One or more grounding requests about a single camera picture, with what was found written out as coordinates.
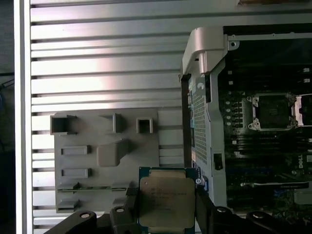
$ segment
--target dell logo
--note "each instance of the dell logo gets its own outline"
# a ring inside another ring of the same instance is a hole
[[[299,155],[298,160],[299,160],[299,168],[303,168],[303,156]]]

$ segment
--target intel xeon processor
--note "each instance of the intel xeon processor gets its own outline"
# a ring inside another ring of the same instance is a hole
[[[140,168],[139,224],[143,233],[195,232],[195,170]]]

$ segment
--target cpu socket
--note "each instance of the cpu socket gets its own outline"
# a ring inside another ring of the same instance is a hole
[[[255,131],[286,131],[297,126],[294,104],[289,93],[268,93],[248,96],[252,103],[253,121],[248,128]]]

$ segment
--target black cable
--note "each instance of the black cable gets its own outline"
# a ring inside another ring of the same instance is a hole
[[[14,76],[14,72],[5,72],[5,73],[0,73],[0,77],[9,77],[9,76]]]

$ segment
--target screw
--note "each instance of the screw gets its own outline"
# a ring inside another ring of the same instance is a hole
[[[261,213],[254,213],[253,216],[255,218],[263,218],[263,214],[261,214]]]
[[[124,212],[125,210],[123,209],[123,208],[118,208],[118,209],[116,209],[116,212],[118,212],[118,213],[121,213],[121,212]]]
[[[81,217],[81,218],[88,218],[88,217],[90,217],[90,215],[87,214],[87,213],[84,213],[84,214],[80,215],[80,217]]]
[[[227,211],[227,209],[224,208],[224,207],[219,207],[219,208],[217,209],[217,211],[220,212],[220,213],[224,213],[224,212]]]

